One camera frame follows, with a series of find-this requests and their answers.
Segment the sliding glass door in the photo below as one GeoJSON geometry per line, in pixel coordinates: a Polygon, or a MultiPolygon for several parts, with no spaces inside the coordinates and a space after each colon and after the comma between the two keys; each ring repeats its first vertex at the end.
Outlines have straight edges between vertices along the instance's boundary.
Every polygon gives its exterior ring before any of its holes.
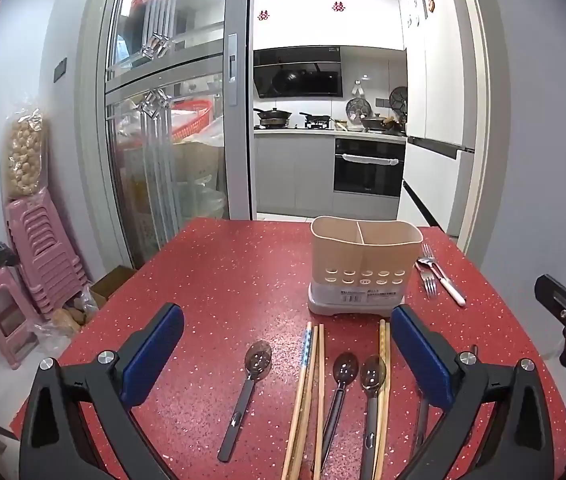
{"type": "Polygon", "coordinates": [[[252,218],[249,0],[109,1],[104,174],[140,267],[193,218],[252,218]]]}

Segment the red speckled table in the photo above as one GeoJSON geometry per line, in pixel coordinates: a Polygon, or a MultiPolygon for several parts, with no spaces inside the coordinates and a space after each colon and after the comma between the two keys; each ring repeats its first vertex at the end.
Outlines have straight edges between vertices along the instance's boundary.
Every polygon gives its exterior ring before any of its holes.
{"type": "MultiPolygon", "coordinates": [[[[566,410],[538,352],[498,294],[447,236],[437,228],[424,228],[423,233],[468,305],[460,310],[442,287],[436,301],[426,300],[415,272],[407,303],[457,351],[477,344],[483,362],[514,365],[527,356],[537,363],[552,418],[556,471],[562,472],[566,410]]],[[[146,402],[134,409],[135,417],[181,480],[279,480],[307,321],[325,324],[326,411],[335,388],[331,370],[336,355],[349,350],[362,362],[378,352],[378,317],[326,318],[308,311],[311,267],[309,224],[194,220],[116,292],[60,362],[86,362],[103,349],[117,349],[165,302],[181,305],[183,338],[146,402]],[[222,464],[217,452],[245,377],[244,354],[258,339],[271,343],[272,370],[256,386],[233,459],[222,464]]],[[[407,462],[418,403],[412,373],[394,345],[391,380],[383,479],[395,478],[407,462]]],[[[311,477],[316,398],[315,393],[302,480],[311,477]]],[[[357,381],[348,388],[324,478],[358,478],[364,412],[365,396],[357,381]]],[[[431,425],[436,412],[431,408],[431,425]]],[[[17,430],[21,416],[13,422],[17,430]]],[[[91,407],[86,417],[108,470],[125,478],[91,407]]],[[[488,417],[489,407],[484,406],[450,478],[466,471],[488,417]]]]}

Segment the floor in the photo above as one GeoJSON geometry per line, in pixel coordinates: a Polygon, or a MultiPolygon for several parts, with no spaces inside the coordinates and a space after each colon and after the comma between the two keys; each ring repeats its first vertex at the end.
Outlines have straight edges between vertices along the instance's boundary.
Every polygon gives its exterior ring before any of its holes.
{"type": "Polygon", "coordinates": [[[274,222],[311,222],[314,220],[314,218],[304,216],[274,215],[271,213],[256,213],[256,219],[274,222]]]}
{"type": "MultiPolygon", "coordinates": [[[[58,357],[65,349],[68,341],[60,341],[58,348],[53,351],[44,350],[40,345],[23,359],[21,366],[16,370],[9,367],[0,352],[0,426],[9,430],[10,422],[28,398],[32,381],[39,363],[50,355],[58,357]]],[[[7,480],[18,480],[19,443],[0,436],[0,441],[7,448],[2,455],[7,480]]]]}

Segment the fork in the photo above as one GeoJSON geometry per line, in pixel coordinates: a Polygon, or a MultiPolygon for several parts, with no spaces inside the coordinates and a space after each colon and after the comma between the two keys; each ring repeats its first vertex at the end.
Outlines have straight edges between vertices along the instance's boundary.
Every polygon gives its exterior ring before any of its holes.
{"type": "Polygon", "coordinates": [[[436,258],[434,257],[434,252],[429,247],[429,244],[427,242],[423,242],[422,247],[423,247],[423,255],[425,256],[426,260],[429,260],[428,266],[434,272],[436,272],[436,270],[438,269],[438,272],[440,273],[440,276],[438,276],[438,278],[441,282],[441,285],[443,285],[445,290],[447,290],[450,293],[450,296],[454,298],[454,300],[458,303],[459,306],[465,307],[466,302],[463,294],[460,292],[460,290],[458,290],[458,287],[454,285],[454,283],[452,283],[452,280],[449,279],[449,276],[445,273],[443,267],[441,267],[438,264],[436,258]]]}
{"type": "Polygon", "coordinates": [[[425,288],[425,295],[428,300],[433,300],[436,297],[436,279],[431,270],[423,270],[417,264],[414,267],[420,272],[421,280],[423,280],[423,287],[425,288]]]}

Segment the spoon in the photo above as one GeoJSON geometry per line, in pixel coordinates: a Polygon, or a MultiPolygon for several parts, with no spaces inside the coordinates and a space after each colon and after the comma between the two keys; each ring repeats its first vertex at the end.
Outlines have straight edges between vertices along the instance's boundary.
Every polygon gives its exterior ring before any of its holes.
{"type": "Polygon", "coordinates": [[[361,367],[361,387],[367,396],[367,416],[363,435],[363,454],[359,480],[372,480],[374,453],[377,446],[378,391],[385,382],[385,363],[381,356],[372,355],[361,367]]]}
{"type": "Polygon", "coordinates": [[[325,466],[325,460],[330,453],[330,446],[336,433],[336,425],[339,423],[343,399],[345,398],[345,388],[357,378],[359,373],[359,360],[352,352],[343,352],[334,361],[332,375],[337,387],[332,397],[330,411],[327,415],[327,423],[323,428],[323,450],[321,451],[321,471],[325,466]]]}
{"type": "Polygon", "coordinates": [[[252,399],[254,385],[256,381],[261,380],[267,375],[271,362],[272,348],[269,346],[268,342],[257,341],[248,348],[245,354],[245,372],[247,373],[247,378],[245,379],[245,383],[243,383],[243,389],[234,408],[230,424],[228,424],[227,430],[225,431],[223,444],[221,444],[221,449],[218,451],[217,458],[219,462],[230,462],[234,444],[236,443],[236,437],[241,427],[241,421],[245,415],[247,405],[250,403],[250,399],[252,399]]]}

